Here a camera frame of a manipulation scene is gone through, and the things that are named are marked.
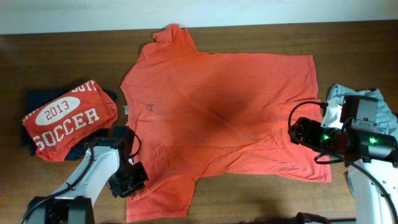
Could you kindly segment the plain orange-red t-shirt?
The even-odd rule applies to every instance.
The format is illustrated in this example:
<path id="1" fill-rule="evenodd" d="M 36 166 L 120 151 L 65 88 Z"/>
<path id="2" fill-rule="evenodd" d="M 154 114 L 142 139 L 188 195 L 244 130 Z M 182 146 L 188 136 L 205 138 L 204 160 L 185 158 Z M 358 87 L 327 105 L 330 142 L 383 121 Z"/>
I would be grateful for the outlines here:
<path id="1" fill-rule="evenodd" d="M 225 172 L 331 181 L 288 134 L 300 116 L 322 119 L 311 55 L 209 54 L 176 24 L 153 38 L 121 84 L 149 178 L 128 222 L 184 217 L 196 181 Z"/>

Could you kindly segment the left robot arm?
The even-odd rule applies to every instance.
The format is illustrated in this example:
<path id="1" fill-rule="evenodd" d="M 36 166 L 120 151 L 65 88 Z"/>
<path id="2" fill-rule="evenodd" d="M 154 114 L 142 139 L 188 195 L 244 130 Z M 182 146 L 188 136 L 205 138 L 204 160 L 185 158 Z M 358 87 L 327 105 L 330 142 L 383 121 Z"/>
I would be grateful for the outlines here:
<path id="1" fill-rule="evenodd" d="M 110 138 L 98 137 L 86 144 L 86 154 L 72 175 L 52 194 L 34 197 L 21 223 L 94 223 L 93 206 L 102 188 L 113 197 L 135 195 L 149 180 L 144 166 L 136 162 L 134 141 L 138 135 L 127 126 L 117 126 Z"/>

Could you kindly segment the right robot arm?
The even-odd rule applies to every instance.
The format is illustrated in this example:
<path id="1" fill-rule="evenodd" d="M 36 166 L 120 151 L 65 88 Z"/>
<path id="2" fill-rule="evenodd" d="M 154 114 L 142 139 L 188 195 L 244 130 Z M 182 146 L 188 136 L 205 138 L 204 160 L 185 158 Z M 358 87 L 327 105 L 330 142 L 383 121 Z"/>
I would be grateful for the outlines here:
<path id="1" fill-rule="evenodd" d="M 317 106 L 325 110 L 322 122 L 287 122 L 291 142 L 315 151 L 317 164 L 325 156 L 345 164 L 356 223 L 397 223 L 397 139 L 377 130 L 377 99 L 346 95 Z"/>

